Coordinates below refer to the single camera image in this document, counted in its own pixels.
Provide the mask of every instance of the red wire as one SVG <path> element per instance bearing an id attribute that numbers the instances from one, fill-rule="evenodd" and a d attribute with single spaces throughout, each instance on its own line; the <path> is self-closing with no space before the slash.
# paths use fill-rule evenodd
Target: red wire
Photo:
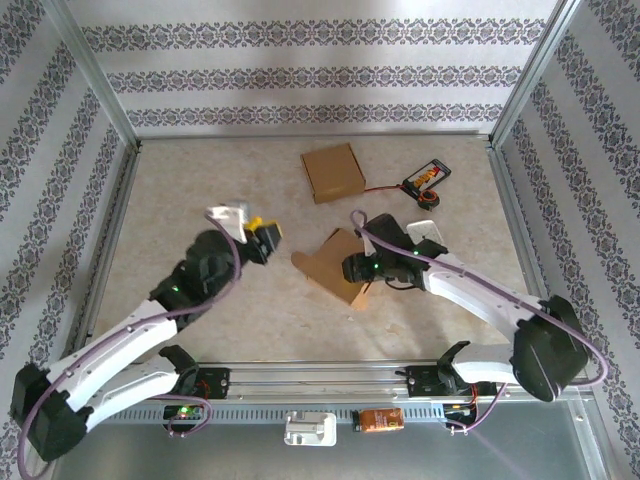
<path id="1" fill-rule="evenodd" d="M 402 185 L 387 185 L 385 187 L 373 187 L 365 189 L 365 192 L 376 192 L 379 190 L 395 190 L 396 188 L 400 188 Z"/>

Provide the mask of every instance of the black cable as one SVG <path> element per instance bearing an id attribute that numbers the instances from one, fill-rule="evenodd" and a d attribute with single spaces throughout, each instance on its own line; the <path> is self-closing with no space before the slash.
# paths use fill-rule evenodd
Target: black cable
<path id="1" fill-rule="evenodd" d="M 387 287 L 393 288 L 394 290 L 398 290 L 398 291 L 405 291 L 405 290 L 413 290 L 414 288 L 418 288 L 415 285 L 408 285 L 406 287 L 396 287 L 395 285 L 391 285 L 390 280 L 387 278 L 385 279 L 384 283 L 387 285 Z"/>

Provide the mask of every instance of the wire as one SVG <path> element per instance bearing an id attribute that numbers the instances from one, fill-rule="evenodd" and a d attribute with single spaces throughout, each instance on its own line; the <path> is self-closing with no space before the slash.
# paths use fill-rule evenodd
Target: wire
<path id="1" fill-rule="evenodd" d="M 389 280 L 388 278 L 384 280 L 384 283 L 387 285 L 387 287 L 393 288 L 394 290 L 399 290 L 401 292 L 404 292 L 405 290 L 413 290 L 414 288 L 418 288 L 415 285 L 407 285 L 406 287 L 397 287 L 395 285 L 391 285 L 390 282 L 391 280 Z"/>
<path id="2" fill-rule="evenodd" d="M 447 419 L 447 423 L 450 423 L 451 425 L 455 425 L 456 427 L 460 427 L 459 429 L 452 429 L 453 433 L 459 433 L 459 432 L 470 432 L 471 430 L 473 430 L 474 428 L 477 428 L 478 426 L 480 426 L 480 424 L 482 422 L 484 422 L 486 420 L 486 418 L 489 416 L 489 414 L 493 411 L 493 409 L 496 407 L 496 404 L 498 403 L 498 399 L 502 396 L 502 394 L 504 393 L 504 391 L 507 389 L 507 384 L 503 383 L 502 387 L 500 387 L 500 390 L 498 390 L 498 393 L 496 393 L 496 396 L 493 398 L 493 400 L 491 401 L 491 403 L 489 404 L 489 406 L 487 407 L 487 409 L 482 412 L 482 415 L 480 415 L 475 422 L 473 422 L 471 425 L 465 425 L 462 422 L 458 422 L 457 420 L 450 420 Z"/>
<path id="3" fill-rule="evenodd" d="M 192 396 L 188 396 L 188 395 L 156 395 L 155 397 L 153 397 L 153 400 L 176 400 L 181 402 L 183 405 L 186 402 L 190 402 L 192 404 L 196 404 L 196 405 L 200 405 L 202 406 L 206 411 L 207 414 L 204 416 L 204 419 L 197 424 L 195 427 L 193 427 L 191 430 L 187 431 L 187 432 L 175 432 L 174 430 L 172 430 L 171 426 L 173 425 L 173 422 L 175 420 L 177 420 L 179 418 L 179 416 L 174 416 L 171 417 L 171 419 L 169 420 L 169 423 L 167 425 L 167 430 L 169 431 L 169 436 L 173 437 L 176 433 L 180 436 L 180 438 L 186 438 L 189 435 L 193 435 L 196 432 L 199 432 L 200 430 L 202 430 L 207 423 L 209 423 L 209 420 L 211 420 L 211 418 L 213 417 L 213 407 L 211 406 L 211 404 L 207 401 L 203 402 L 202 398 L 200 397 L 192 397 Z"/>
<path id="4" fill-rule="evenodd" d="M 360 224 L 360 222 L 358 222 L 358 220 L 356 219 L 357 215 L 359 215 L 361 217 L 362 224 Z M 584 381 L 574 382 L 574 383 L 571 383 L 570 385 L 572 385 L 572 386 L 593 386 L 593 385 L 599 384 L 605 378 L 607 378 L 607 375 L 609 374 L 609 365 L 607 363 L 606 358 L 600 352 L 600 350 L 598 350 L 598 347 L 596 347 L 593 344 L 593 342 L 591 342 L 587 337 L 585 337 L 583 334 L 581 334 L 577 330 L 574 330 L 573 328 L 571 328 L 567 324 L 565 324 L 565 323 L 561 322 L 560 320 L 552 317 L 551 315 L 549 315 L 548 313 L 540 310 L 539 308 L 536 308 L 536 307 L 534 307 L 532 305 L 529 305 L 528 303 L 522 302 L 520 299 L 518 299 L 517 297 L 515 297 L 511 293 L 509 293 L 507 290 L 504 290 L 501 287 L 493 285 L 491 282 L 488 282 L 484 278 L 482 278 L 482 277 L 480 277 L 480 276 L 478 276 L 478 275 L 476 275 L 476 274 L 474 274 L 472 272 L 466 271 L 462 267 L 459 267 L 459 266 L 456 266 L 456 265 L 451 265 L 450 263 L 445 262 L 443 260 L 438 260 L 437 258 L 425 257 L 424 255 L 415 255 L 413 252 L 410 252 L 408 250 L 404 250 L 402 248 L 398 248 L 395 245 L 391 245 L 390 243 L 385 242 L 381 238 L 369 233 L 368 231 L 366 231 L 363 228 L 362 225 L 365 225 L 367 223 L 367 214 L 365 212 L 363 212 L 362 210 L 354 210 L 354 211 L 352 211 L 351 215 L 350 215 L 350 218 L 351 218 L 351 222 L 353 223 L 355 229 L 358 232 L 360 232 L 361 235 L 364 235 L 364 236 L 368 237 L 369 240 L 371 240 L 373 243 L 377 243 L 381 247 L 384 247 L 387 250 L 390 250 L 392 252 L 398 253 L 400 255 L 404 255 L 406 257 L 411 257 L 411 258 L 417 258 L 418 260 L 422 260 L 423 262 L 425 262 L 425 263 L 427 263 L 429 265 L 435 265 L 435 266 L 438 266 L 438 267 L 442 267 L 445 270 L 449 270 L 450 272 L 453 272 L 453 273 L 455 273 L 456 275 L 458 275 L 460 277 L 467 277 L 467 278 L 471 279 L 472 281 L 476 282 L 477 284 L 481 285 L 482 287 L 486 288 L 487 290 L 489 290 L 489 291 L 491 291 L 491 292 L 493 292 L 493 293 L 495 293 L 497 295 L 500 295 L 502 298 L 504 298 L 505 300 L 513 303 L 514 305 L 518 306 L 519 308 L 523 308 L 524 310 L 527 310 L 528 312 L 533 313 L 534 315 L 537 315 L 540 318 L 546 320 L 547 322 L 551 323 L 553 326 L 555 326 L 555 327 L 559 328 L 560 330 L 564 331 L 565 333 L 571 335 L 573 338 L 575 338 L 580 343 L 582 343 L 585 347 L 587 347 L 589 350 L 591 350 L 593 355 L 596 357 L 596 359 L 598 360 L 598 363 L 600 363 L 601 371 L 593 379 L 587 379 L 587 380 L 584 380 Z"/>
<path id="5" fill-rule="evenodd" d="M 58 378 L 56 378 L 53 382 L 51 382 L 51 385 L 49 385 L 49 387 L 44 391 L 44 393 L 40 396 L 40 398 L 36 400 L 35 404 L 29 411 L 27 418 L 25 418 L 24 423 L 22 424 L 22 430 L 20 432 L 20 436 L 18 437 L 18 451 L 17 451 L 18 472 L 20 473 L 20 476 L 22 476 L 24 480 L 37 480 L 41 478 L 51 466 L 50 463 L 47 464 L 47 466 L 42 470 L 42 472 L 40 472 L 37 475 L 31 475 L 29 474 L 29 472 L 27 472 L 27 467 L 25 464 L 25 450 L 26 450 L 27 437 L 28 437 L 29 431 L 31 430 L 31 426 L 33 425 L 33 421 L 35 420 L 36 416 L 40 412 L 40 409 L 42 408 L 42 405 L 44 404 L 44 402 L 47 401 L 47 399 L 51 396 L 51 394 L 60 386 L 60 384 L 62 384 L 62 382 L 64 382 L 65 379 L 72 377 L 74 375 L 75 370 L 77 370 L 80 367 L 80 365 L 82 365 L 83 362 L 90 359 L 98 350 L 104 348 L 105 346 L 111 345 L 117 340 L 120 340 L 120 338 L 128 335 L 131 331 L 136 330 L 138 328 L 142 328 L 147 324 L 154 322 L 155 320 L 162 319 L 162 318 L 174 318 L 174 317 L 179 317 L 181 315 L 190 315 L 193 313 L 200 313 L 208 310 L 209 308 L 211 308 L 213 304 L 219 302 L 224 297 L 226 297 L 231 291 L 231 289 L 235 286 L 236 282 L 240 279 L 242 264 L 240 262 L 240 254 L 238 252 L 238 248 L 236 247 L 235 241 L 233 240 L 233 238 L 231 238 L 231 235 L 229 235 L 229 233 L 224 229 L 224 227 L 220 224 L 220 222 L 218 222 L 215 218 L 213 218 L 209 213 L 205 214 L 205 218 L 209 220 L 211 223 L 213 223 L 213 225 L 220 231 L 220 233 L 222 233 L 222 236 L 225 238 L 225 240 L 229 244 L 229 247 L 231 248 L 231 253 L 233 254 L 233 277 L 227 284 L 226 288 L 215 297 L 208 299 L 207 301 L 203 302 L 200 305 L 197 305 L 195 307 L 182 308 L 179 310 L 173 310 L 171 312 L 159 313 L 147 318 L 143 318 L 141 320 L 138 320 L 137 322 L 127 325 L 126 327 L 123 327 L 121 330 L 118 330 L 117 332 L 115 332 L 114 334 L 106 338 L 96 341 L 95 343 L 91 344 L 91 348 L 87 350 L 85 354 L 78 357 L 68 368 L 66 368 L 62 372 L 62 374 Z M 162 400 L 163 399 L 162 397 L 163 396 L 161 395 L 159 397 L 153 397 L 153 398 Z M 191 401 L 192 398 L 197 398 L 197 397 L 184 397 L 184 398 L 188 398 L 188 400 L 186 401 Z"/>
<path id="6" fill-rule="evenodd" d="M 471 399 L 471 410 L 477 410 L 478 409 L 478 386 L 473 383 L 471 384 L 471 394 L 473 395 L 473 398 Z"/>
<path id="7" fill-rule="evenodd" d="M 387 185 L 385 187 L 366 188 L 364 191 L 366 193 L 366 192 L 377 192 L 380 190 L 395 190 L 397 188 L 402 188 L 402 185 Z"/>

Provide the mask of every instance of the metal corner post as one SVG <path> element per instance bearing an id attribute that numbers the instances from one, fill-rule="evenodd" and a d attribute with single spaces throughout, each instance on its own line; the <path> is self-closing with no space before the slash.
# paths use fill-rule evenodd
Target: metal corner post
<path id="1" fill-rule="evenodd" d="M 536 254 L 507 171 L 504 156 L 499 149 L 494 149 L 491 145 L 487 146 L 487 154 L 527 290 L 531 295 L 543 297 L 547 294 L 547 288 L 542 279 L 540 267 L 535 261 Z"/>
<path id="2" fill-rule="evenodd" d="M 527 60 L 489 137 L 496 150 L 504 143 L 581 3 L 582 0 L 561 0 L 551 12 L 547 27 Z"/>
<path id="3" fill-rule="evenodd" d="M 138 147 L 138 137 L 133 126 L 116 93 L 111 88 L 107 76 L 98 64 L 98 60 L 89 43 L 87 43 L 82 30 L 76 23 L 71 10 L 69 10 L 66 0 L 42 0 L 41 3 L 96 94 L 100 104 L 106 110 L 111 123 L 118 130 L 120 137 L 128 146 L 136 149 Z"/>

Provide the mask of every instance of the flattened cardboard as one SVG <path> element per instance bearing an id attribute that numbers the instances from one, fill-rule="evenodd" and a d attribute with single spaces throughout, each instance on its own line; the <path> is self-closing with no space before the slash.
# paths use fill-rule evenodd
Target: flattened cardboard
<path id="1" fill-rule="evenodd" d="M 349 255 L 364 251 L 362 240 L 343 228 L 337 228 L 320 249 L 307 255 L 291 254 L 291 263 L 307 279 L 351 305 L 356 310 L 367 308 L 366 293 L 370 283 L 349 283 L 342 274 L 342 261 Z"/>

